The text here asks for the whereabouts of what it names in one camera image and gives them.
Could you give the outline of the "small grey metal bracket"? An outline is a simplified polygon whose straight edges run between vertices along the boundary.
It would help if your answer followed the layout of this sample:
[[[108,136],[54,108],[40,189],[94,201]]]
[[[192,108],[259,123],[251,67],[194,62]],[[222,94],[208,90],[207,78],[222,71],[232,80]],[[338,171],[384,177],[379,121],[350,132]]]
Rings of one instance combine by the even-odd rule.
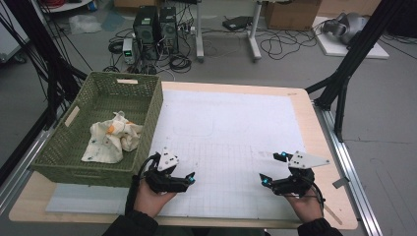
[[[336,180],[335,182],[333,182],[332,185],[334,186],[335,189],[339,189],[343,186],[346,186],[349,182],[350,180],[347,177],[342,177]]]

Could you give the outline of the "aluminium rail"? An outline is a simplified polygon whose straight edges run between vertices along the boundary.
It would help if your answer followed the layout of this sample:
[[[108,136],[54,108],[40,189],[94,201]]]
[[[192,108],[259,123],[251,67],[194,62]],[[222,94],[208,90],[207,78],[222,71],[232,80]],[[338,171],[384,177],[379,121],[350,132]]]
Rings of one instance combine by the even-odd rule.
[[[330,111],[325,111],[318,107],[314,107],[314,109],[328,137],[330,150],[333,152],[336,166],[344,178],[344,186],[347,188],[349,197],[353,201],[357,221],[365,229],[367,236],[383,236],[380,224],[368,201],[347,146],[344,141],[338,139],[333,130],[335,119]]]
[[[0,186],[0,216],[6,211],[12,199],[31,176],[30,165],[51,133],[51,130],[41,130],[34,140],[29,142],[29,146],[24,149],[21,159],[12,168],[11,173]]]

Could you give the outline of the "white grid mat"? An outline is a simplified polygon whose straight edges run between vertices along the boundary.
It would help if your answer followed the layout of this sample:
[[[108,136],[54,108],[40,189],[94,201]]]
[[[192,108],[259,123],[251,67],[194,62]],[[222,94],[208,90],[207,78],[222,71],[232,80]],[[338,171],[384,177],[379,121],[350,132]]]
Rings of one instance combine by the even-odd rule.
[[[150,150],[167,149],[173,174],[195,183],[162,210],[165,217],[293,220],[287,200],[261,177],[288,177],[277,152],[304,150],[289,97],[167,89]]]

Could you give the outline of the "person's right hand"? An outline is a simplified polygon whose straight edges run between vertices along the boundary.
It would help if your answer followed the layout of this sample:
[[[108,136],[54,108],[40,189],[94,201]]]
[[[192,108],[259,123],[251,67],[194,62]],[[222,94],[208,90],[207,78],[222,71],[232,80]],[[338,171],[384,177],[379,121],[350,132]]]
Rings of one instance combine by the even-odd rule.
[[[292,195],[287,195],[285,198],[303,223],[324,217],[321,204],[314,192],[309,192],[302,198],[296,198]]]

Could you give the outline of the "cream printed cloth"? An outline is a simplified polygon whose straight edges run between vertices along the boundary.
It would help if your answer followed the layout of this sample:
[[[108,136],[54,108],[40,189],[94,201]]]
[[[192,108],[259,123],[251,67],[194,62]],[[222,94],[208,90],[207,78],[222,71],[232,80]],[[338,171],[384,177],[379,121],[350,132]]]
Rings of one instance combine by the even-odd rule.
[[[118,163],[123,152],[139,146],[143,125],[125,118],[123,111],[114,112],[111,120],[96,122],[89,128],[89,144],[82,156],[83,162]]]

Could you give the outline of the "clear plastic bag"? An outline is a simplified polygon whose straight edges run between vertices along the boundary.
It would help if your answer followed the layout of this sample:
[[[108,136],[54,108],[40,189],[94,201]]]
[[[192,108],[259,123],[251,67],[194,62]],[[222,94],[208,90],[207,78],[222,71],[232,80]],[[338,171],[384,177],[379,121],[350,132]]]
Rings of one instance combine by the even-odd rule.
[[[101,23],[95,16],[77,15],[69,19],[72,34],[95,33],[101,31]]]

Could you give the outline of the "small white power supply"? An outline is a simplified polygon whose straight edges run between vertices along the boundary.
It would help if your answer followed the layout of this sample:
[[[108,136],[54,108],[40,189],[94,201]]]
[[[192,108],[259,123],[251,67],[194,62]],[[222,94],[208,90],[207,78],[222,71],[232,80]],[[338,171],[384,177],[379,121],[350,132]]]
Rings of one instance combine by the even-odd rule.
[[[135,55],[134,55],[132,38],[125,38],[123,40],[122,52],[123,52],[124,60],[128,65],[132,65],[135,63]]]

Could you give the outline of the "green woven basket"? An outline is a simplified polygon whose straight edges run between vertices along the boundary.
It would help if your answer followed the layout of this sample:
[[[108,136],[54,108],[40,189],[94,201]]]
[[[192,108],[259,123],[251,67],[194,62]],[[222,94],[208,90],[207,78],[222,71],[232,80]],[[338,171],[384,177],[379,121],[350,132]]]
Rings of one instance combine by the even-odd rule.
[[[157,76],[90,73],[31,168],[57,183],[128,187],[149,155],[162,101]],[[87,148],[94,146],[90,127],[111,120],[117,112],[143,127],[139,146],[123,150],[116,163],[87,159]]]

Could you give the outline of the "person's left hand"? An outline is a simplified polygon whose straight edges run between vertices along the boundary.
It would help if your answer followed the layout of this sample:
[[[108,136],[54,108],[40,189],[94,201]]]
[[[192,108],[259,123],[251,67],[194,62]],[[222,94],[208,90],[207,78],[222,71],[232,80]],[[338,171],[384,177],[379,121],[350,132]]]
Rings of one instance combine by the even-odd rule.
[[[145,180],[140,182],[134,203],[134,210],[155,218],[163,207],[176,196],[175,193],[155,193]]]

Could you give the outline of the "slim black computer tower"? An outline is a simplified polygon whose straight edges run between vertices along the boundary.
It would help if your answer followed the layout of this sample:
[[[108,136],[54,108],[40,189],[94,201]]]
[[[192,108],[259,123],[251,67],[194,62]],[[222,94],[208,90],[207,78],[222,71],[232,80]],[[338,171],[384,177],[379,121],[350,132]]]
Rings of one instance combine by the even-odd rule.
[[[175,7],[163,7],[159,12],[159,23],[166,52],[177,54],[179,52],[177,20]]]

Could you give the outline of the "large black computer tower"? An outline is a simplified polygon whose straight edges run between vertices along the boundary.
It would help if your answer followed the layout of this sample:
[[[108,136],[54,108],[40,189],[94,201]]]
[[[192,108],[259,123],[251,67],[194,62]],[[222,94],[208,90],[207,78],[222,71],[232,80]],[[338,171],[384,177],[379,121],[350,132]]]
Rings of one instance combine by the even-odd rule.
[[[156,44],[160,40],[158,14],[155,6],[140,6],[133,23],[140,54],[144,59],[156,60]]]

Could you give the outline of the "white desk leg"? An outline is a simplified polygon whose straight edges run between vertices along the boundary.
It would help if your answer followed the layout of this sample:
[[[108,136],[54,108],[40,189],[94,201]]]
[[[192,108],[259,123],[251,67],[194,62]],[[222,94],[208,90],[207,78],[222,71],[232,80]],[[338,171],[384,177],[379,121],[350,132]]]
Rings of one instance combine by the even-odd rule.
[[[256,32],[257,32],[257,27],[258,27],[258,22],[259,22],[261,10],[262,10],[262,1],[261,0],[256,0],[255,1],[254,16],[253,16],[253,20],[252,20],[252,27],[248,31],[248,40],[249,40],[249,43],[250,43],[250,46],[251,46],[254,61],[258,61],[262,58],[261,51],[259,49],[259,46],[258,46],[258,43],[257,43],[257,40],[256,40]]]
[[[196,24],[196,56],[200,63],[205,60],[204,43],[202,34],[202,17],[201,17],[202,0],[196,0],[197,24]]]

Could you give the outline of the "flat black device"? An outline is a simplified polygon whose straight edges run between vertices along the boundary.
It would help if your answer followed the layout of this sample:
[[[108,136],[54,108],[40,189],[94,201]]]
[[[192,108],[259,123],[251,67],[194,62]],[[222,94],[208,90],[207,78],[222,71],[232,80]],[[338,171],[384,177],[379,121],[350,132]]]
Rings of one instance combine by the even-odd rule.
[[[236,17],[222,22],[222,25],[231,31],[245,29],[252,23],[252,17]]]

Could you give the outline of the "white cabinet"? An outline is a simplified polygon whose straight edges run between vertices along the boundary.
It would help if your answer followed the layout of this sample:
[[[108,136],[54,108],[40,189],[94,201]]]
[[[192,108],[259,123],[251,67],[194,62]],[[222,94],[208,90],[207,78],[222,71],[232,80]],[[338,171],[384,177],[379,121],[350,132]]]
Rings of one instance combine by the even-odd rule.
[[[21,49],[21,46],[6,30],[1,20],[11,26],[24,42],[28,42],[29,38],[9,8],[5,4],[0,4],[0,63],[6,63]]]

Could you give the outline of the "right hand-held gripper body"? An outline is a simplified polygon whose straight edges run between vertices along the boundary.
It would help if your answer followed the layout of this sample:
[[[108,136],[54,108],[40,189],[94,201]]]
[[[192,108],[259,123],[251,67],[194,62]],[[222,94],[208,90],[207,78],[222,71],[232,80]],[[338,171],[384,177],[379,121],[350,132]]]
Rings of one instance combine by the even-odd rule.
[[[282,161],[287,164],[290,175],[285,179],[272,180],[271,190],[276,195],[296,194],[303,197],[314,184],[313,168],[328,165],[329,160],[302,151],[290,154],[292,158],[289,161]]]

